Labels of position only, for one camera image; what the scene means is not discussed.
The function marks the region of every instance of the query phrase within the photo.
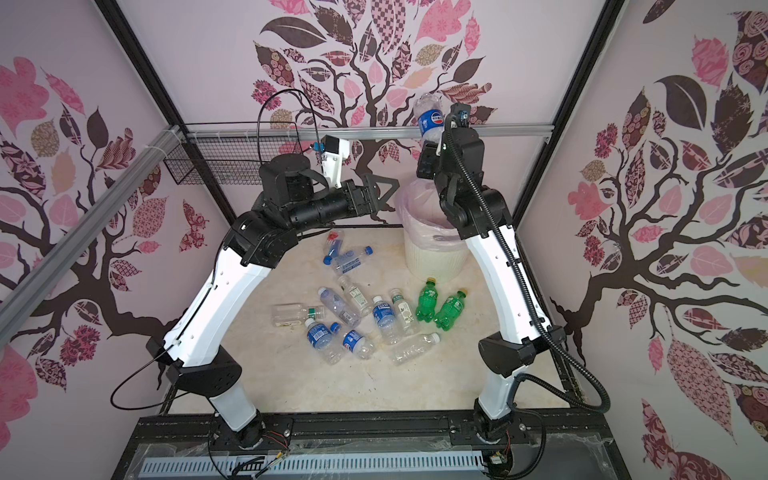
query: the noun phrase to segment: trash bin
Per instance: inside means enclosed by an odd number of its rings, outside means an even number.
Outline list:
[[[416,178],[400,187],[395,209],[403,225],[406,265],[415,276],[447,282],[462,271],[469,250],[440,208],[435,182]]]

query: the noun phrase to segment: floor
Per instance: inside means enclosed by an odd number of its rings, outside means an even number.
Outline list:
[[[368,297],[387,297],[400,288],[415,309],[425,279],[413,276],[405,263],[402,228],[345,229],[343,250],[370,245],[370,261],[350,272]],[[306,239],[290,250],[280,265],[246,301],[223,340],[223,346],[243,366],[240,378],[262,412],[343,412],[377,410],[471,409],[487,371],[478,341],[498,331],[495,306],[482,272],[470,255],[462,273],[442,283],[437,279],[438,305],[459,288],[466,288],[466,308],[448,332],[433,323],[423,333],[439,331],[441,342],[424,356],[395,366],[378,350],[369,360],[352,354],[334,366],[313,351],[302,326],[275,327],[270,306],[277,303],[319,305],[317,290],[328,286],[341,292],[330,267],[323,265],[325,235]],[[372,316],[357,328],[378,333]],[[538,356],[529,370],[561,387],[549,353]],[[523,408],[567,407],[549,392],[524,382],[516,399]],[[200,396],[176,400],[171,413],[205,413],[212,409]]]

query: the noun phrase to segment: pink wall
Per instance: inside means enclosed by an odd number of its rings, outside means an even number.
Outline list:
[[[91,2],[0,10],[2,298],[165,123]],[[192,300],[226,227],[202,187],[178,187],[162,165],[146,179],[0,353],[3,478],[112,473],[152,410],[118,411],[109,395],[147,361],[147,336]],[[118,402],[156,402],[158,373],[141,373]]]
[[[521,225],[633,478],[765,477],[767,42],[765,2],[631,2]]]

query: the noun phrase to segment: bottle label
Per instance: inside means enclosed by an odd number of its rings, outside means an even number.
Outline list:
[[[306,338],[310,341],[310,343],[312,343],[312,346],[315,346],[318,340],[330,334],[331,332],[328,330],[328,327],[322,323],[318,323],[317,325],[313,326],[309,332],[306,333]]]
[[[376,319],[376,323],[381,323],[387,316],[394,316],[392,307],[388,303],[380,303],[373,307],[373,318]]]
[[[419,130],[422,136],[427,130],[442,126],[442,112],[440,110],[428,110],[419,117]]]
[[[344,341],[343,341],[344,348],[352,352],[355,349],[355,345],[357,345],[358,341],[360,341],[363,338],[365,337],[357,333],[355,330],[350,330],[349,333],[347,333],[346,336],[344,337]]]

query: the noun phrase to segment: tree mural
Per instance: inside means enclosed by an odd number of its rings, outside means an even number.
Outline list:
[[[630,329],[648,319],[654,370],[664,367],[666,350],[667,368],[681,392],[731,436],[728,392],[735,392],[747,421],[768,441],[766,390],[741,385],[768,383],[763,367],[744,355],[763,348],[768,332],[739,326],[736,317],[716,319],[707,310],[734,305],[768,315],[764,298],[755,301],[734,291],[745,282],[768,287],[768,257],[753,252],[768,247],[768,217],[742,214],[768,201],[763,175],[768,107],[753,122],[750,101],[750,94],[761,106],[768,99],[768,15],[732,15],[738,24],[732,67],[722,42],[696,38],[693,63],[704,86],[684,75],[662,78],[657,83],[666,91],[666,108],[652,107],[643,90],[629,107],[621,132],[609,124],[598,133],[597,159],[581,171],[586,181],[568,195],[585,220],[576,237],[584,239],[584,259],[593,273],[576,310],[551,301],[583,359],[583,328],[606,290],[618,290],[616,307],[627,308]],[[708,104],[705,88],[719,90],[714,105]],[[667,129],[667,121],[674,128]],[[667,130],[679,134],[673,137]],[[751,130],[755,133],[747,137]],[[703,135],[711,142],[702,141]],[[724,253],[734,247],[744,249],[743,254]],[[702,353],[684,339],[732,351]],[[649,451],[655,465],[659,455],[666,458],[658,449],[670,444],[662,444]]]
[[[291,16],[268,21],[254,42],[269,78],[253,84],[252,97],[261,104],[276,88],[301,88],[317,111],[319,127],[416,125],[413,103],[425,92],[472,104],[473,124],[484,124],[495,110],[476,105],[492,85],[469,83],[483,60],[472,58],[480,26],[468,15],[469,0],[455,5],[452,0],[270,2]],[[406,31],[416,34],[406,37]],[[275,48],[279,41],[265,32],[289,47]],[[272,46],[264,45],[266,41]],[[291,111],[281,108],[280,98],[272,100],[266,106],[273,111],[270,120],[314,125],[310,106],[304,98],[297,101],[298,108]],[[353,171],[362,179],[372,173],[374,159],[400,162],[403,151],[419,158],[419,146],[396,139],[354,141]],[[394,208],[386,205],[383,210]],[[375,215],[372,219],[386,223]]]

